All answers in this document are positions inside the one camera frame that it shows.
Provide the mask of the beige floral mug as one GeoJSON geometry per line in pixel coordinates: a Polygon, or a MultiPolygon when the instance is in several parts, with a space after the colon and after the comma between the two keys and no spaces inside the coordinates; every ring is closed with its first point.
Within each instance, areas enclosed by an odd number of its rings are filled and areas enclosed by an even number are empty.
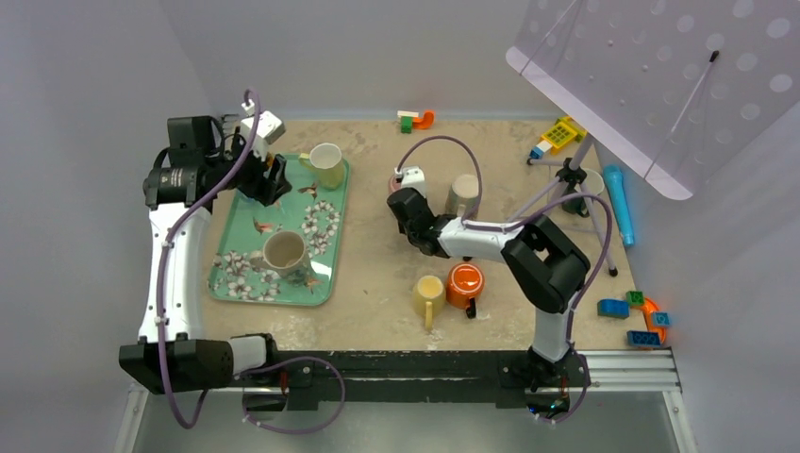
{"type": "Polygon", "coordinates": [[[444,213],[474,219],[478,213],[478,181],[475,175],[462,174],[450,185],[444,205],[444,213]]]}

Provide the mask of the light green mug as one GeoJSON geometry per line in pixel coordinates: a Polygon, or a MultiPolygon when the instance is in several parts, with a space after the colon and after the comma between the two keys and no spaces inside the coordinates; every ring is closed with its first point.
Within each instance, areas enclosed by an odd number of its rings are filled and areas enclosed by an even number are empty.
{"type": "Polygon", "coordinates": [[[334,143],[320,143],[308,153],[300,154],[298,160],[316,175],[319,185],[327,190],[337,190],[344,182],[343,154],[334,143]]]}

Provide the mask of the tan floral mug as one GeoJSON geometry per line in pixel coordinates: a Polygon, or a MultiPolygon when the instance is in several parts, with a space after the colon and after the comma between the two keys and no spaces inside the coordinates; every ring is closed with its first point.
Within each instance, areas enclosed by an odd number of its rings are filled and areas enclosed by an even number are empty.
{"type": "Polygon", "coordinates": [[[313,275],[306,240],[294,231],[273,234],[248,261],[257,269],[274,271],[292,285],[303,285],[313,275]]]}

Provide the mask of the pink mug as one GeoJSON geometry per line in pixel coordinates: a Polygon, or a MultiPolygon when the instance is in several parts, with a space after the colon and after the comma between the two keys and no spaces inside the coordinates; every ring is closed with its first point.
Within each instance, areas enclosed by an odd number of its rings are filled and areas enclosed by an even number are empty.
{"type": "Polygon", "coordinates": [[[388,182],[388,194],[393,194],[402,188],[403,177],[392,175],[388,182]]]}

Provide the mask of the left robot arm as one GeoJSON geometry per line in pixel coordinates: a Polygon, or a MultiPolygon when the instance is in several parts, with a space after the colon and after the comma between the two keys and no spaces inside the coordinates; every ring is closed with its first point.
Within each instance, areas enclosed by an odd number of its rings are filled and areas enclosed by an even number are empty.
{"type": "Polygon", "coordinates": [[[264,207],[292,185],[287,161],[269,154],[284,123],[270,111],[241,120],[225,147],[211,116],[167,122],[169,144],[142,184],[153,240],[150,283],[137,341],[118,362],[153,394],[226,387],[245,373],[259,386],[278,380],[281,360],[269,334],[211,340],[204,332],[200,258],[217,193],[236,190],[264,207]]]}

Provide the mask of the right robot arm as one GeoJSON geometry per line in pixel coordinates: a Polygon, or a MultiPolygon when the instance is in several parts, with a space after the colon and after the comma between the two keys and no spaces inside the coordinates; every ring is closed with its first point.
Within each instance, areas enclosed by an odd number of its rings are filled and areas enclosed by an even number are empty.
{"type": "Polygon", "coordinates": [[[524,369],[531,382],[551,384],[573,354],[573,304],[584,289],[590,262],[547,216],[527,223],[466,222],[436,215],[417,190],[403,188],[387,198],[399,232],[427,256],[504,263],[536,309],[534,339],[524,369]]]}

